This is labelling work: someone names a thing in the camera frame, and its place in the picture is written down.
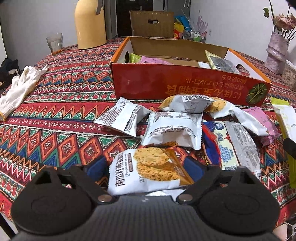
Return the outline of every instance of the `pink snack packet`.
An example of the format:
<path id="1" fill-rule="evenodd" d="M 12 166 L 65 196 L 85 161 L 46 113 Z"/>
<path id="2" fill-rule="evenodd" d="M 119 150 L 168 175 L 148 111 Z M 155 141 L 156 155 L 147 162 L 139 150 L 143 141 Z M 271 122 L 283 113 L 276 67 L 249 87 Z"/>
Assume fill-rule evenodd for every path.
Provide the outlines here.
<path id="1" fill-rule="evenodd" d="M 267 146 L 272 143 L 273 140 L 280 136 L 275 124 L 271 119 L 261 110 L 260 107 L 253 107 L 250 109 L 245 109 L 250 115 L 254 116 L 262 125 L 264 125 L 269 133 L 267 137 L 261 137 L 261 143 L 263 146 Z"/>
<path id="2" fill-rule="evenodd" d="M 148 64 L 170 64 L 173 65 L 170 62 L 164 61 L 159 58 L 148 58 L 146 56 L 142 56 L 141 60 L 138 63 L 148 63 Z"/>

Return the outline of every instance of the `pumpkin illustration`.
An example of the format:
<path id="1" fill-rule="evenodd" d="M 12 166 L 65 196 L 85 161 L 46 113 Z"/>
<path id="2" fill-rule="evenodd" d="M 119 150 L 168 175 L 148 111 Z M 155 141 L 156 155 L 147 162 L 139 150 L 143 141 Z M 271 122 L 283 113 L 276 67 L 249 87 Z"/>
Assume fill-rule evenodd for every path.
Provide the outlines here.
<path id="1" fill-rule="evenodd" d="M 253 86 L 247 94 L 246 102 L 250 105 L 255 105 L 265 98 L 267 94 L 267 87 L 265 84 L 260 83 Z"/>

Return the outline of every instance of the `red cardboard box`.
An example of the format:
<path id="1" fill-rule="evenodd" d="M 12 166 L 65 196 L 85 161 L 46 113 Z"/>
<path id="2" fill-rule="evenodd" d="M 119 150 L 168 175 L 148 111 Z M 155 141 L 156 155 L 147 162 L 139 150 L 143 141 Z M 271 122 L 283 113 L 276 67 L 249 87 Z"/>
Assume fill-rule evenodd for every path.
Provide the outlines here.
<path id="1" fill-rule="evenodd" d="M 208 63 L 205 50 L 242 65 L 250 76 L 200 67 Z M 155 57 L 174 65 L 125 63 L 127 55 Z M 236 105 L 260 106 L 271 81 L 230 48 L 184 39 L 127 37 L 111 60 L 116 97 L 164 100 L 178 94 L 220 97 Z"/>

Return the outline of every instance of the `glass cup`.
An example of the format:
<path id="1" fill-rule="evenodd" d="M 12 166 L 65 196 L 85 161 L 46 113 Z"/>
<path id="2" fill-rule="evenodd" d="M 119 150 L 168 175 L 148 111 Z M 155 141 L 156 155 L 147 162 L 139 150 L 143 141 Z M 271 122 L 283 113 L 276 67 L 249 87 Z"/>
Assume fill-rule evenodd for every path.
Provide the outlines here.
<path id="1" fill-rule="evenodd" d="M 46 38 L 48 47 L 55 56 L 63 51 L 63 33 L 56 33 Z"/>

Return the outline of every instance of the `red tablecloth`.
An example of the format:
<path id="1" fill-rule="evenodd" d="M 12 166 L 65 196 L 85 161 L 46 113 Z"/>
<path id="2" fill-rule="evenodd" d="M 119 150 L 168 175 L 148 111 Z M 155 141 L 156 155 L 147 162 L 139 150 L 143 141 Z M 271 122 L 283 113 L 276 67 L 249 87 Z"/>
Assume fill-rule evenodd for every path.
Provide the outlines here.
<path id="1" fill-rule="evenodd" d="M 36 64 L 49 71 L 41 77 L 35 90 L 8 118 L 0 123 L 0 211 L 7 217 L 18 194 L 45 165 L 69 168 L 86 164 L 99 155 L 111 162 L 117 153 L 140 145 L 132 138 L 92 121 L 117 101 L 114 94 L 109 61 L 123 39 L 104 46 L 78 50 L 67 47 L 58 56 L 47 56 Z M 262 109 L 274 120 L 270 97 L 286 99 L 296 107 L 296 94 L 263 62 L 242 54 L 273 81 Z M 135 101 L 147 108 L 157 108 L 159 101 Z M 143 135 L 146 122 L 137 127 Z M 200 158 L 190 148 L 171 147 L 181 161 L 186 156 Z M 289 170 L 282 140 L 260 150 L 262 183 L 281 206 L 279 222 L 296 211 L 296 193 L 289 186 Z M 107 179 L 98 182 L 106 185 Z"/>

